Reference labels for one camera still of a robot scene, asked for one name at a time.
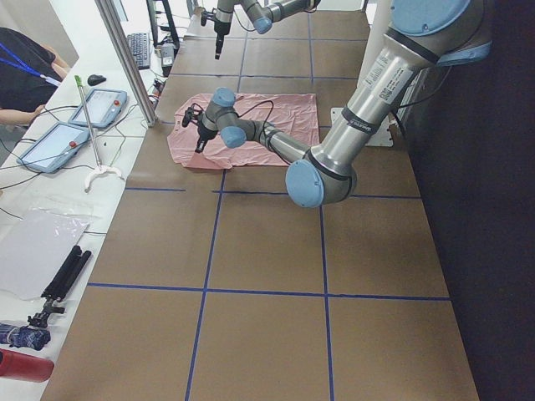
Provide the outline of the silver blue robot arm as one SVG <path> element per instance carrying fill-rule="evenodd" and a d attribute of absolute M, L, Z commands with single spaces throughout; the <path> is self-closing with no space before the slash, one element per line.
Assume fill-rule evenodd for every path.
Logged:
<path fill-rule="evenodd" d="M 214 22 L 214 32 L 217 35 L 215 59 L 218 60 L 222 54 L 225 37 L 231 31 L 236 5 L 242 8 L 254 29 L 259 34 L 265 34 L 272 28 L 274 23 L 280 22 L 296 13 L 312 12 L 319 4 L 320 1 L 289 0 L 277 1 L 263 6 L 259 1 L 220 0 L 211 12 L 204 12 L 201 24 L 205 25 L 207 20 Z"/>
<path fill-rule="evenodd" d="M 266 121 L 240 118 L 227 88 L 217 89 L 206 109 L 189 107 L 182 124 L 196 125 L 197 153 L 220 136 L 229 148 L 256 141 L 288 162 L 286 188 L 299 206 L 342 201 L 357 183 L 355 157 L 400 107 L 415 76 L 489 54 L 493 12 L 492 1 L 393 1 L 383 48 L 319 145 L 307 146 Z"/>

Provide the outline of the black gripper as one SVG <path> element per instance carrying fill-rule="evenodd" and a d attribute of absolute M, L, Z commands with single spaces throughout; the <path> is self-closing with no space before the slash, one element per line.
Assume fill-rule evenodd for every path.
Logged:
<path fill-rule="evenodd" d="M 228 35 L 228 22 L 223 22 L 219 19 L 214 21 L 214 31 L 217 34 L 215 59 L 220 59 L 222 53 L 222 44 L 225 37 Z"/>
<path fill-rule="evenodd" d="M 196 144 L 195 152 L 200 154 L 206 147 L 206 143 L 215 138 L 215 131 L 213 129 L 208 129 L 204 124 L 199 123 L 197 126 L 197 133 L 199 139 Z"/>

